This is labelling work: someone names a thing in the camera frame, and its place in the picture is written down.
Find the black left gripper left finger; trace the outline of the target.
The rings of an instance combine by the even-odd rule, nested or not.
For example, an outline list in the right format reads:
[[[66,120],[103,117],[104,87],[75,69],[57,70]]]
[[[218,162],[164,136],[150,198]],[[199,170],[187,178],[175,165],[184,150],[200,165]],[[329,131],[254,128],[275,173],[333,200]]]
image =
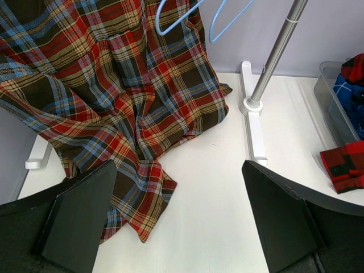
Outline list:
[[[104,163],[57,196],[35,253],[67,270],[92,270],[114,189],[116,167]]]

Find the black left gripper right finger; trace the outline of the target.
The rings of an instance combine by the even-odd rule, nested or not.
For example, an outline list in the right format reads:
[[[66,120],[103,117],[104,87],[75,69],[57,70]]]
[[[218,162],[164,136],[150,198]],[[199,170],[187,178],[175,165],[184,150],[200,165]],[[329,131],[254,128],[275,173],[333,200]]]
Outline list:
[[[254,161],[244,162],[242,174],[269,271],[323,272],[325,243],[307,203]]]

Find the red black checked shirt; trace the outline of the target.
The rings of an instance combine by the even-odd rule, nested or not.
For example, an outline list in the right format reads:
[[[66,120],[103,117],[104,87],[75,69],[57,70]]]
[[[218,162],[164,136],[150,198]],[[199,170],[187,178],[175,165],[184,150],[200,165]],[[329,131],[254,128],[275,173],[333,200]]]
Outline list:
[[[341,74],[348,83],[363,87],[363,54],[345,61]],[[321,151],[320,156],[337,193],[363,188],[363,140]]]

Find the blue plaid shirt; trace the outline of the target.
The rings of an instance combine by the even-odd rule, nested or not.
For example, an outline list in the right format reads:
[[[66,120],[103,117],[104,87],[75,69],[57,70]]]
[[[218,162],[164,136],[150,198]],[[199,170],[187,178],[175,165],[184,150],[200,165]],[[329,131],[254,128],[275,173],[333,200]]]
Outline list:
[[[333,91],[360,140],[363,140],[363,87],[348,83],[338,74]]]

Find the brown plaid shirt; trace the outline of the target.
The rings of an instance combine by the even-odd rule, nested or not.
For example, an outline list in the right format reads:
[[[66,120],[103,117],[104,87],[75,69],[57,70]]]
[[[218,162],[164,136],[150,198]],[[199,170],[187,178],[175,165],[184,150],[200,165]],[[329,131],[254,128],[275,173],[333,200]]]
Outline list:
[[[147,241],[177,186],[159,158],[229,110],[199,10],[160,36],[159,3],[1,2],[1,107],[50,142],[68,178],[115,163],[102,241],[125,224]],[[161,29],[195,4],[167,1]]]

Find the light blue hanger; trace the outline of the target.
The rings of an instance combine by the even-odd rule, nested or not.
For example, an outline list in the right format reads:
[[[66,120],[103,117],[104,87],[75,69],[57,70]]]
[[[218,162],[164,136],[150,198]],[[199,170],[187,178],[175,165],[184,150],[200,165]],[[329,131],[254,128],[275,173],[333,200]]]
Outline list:
[[[232,25],[255,3],[255,0],[238,1],[237,10],[233,11],[227,19],[222,19],[223,15],[227,15],[226,6],[232,1],[223,0],[214,13],[213,19],[209,27],[209,43],[214,44],[222,35],[232,27]]]

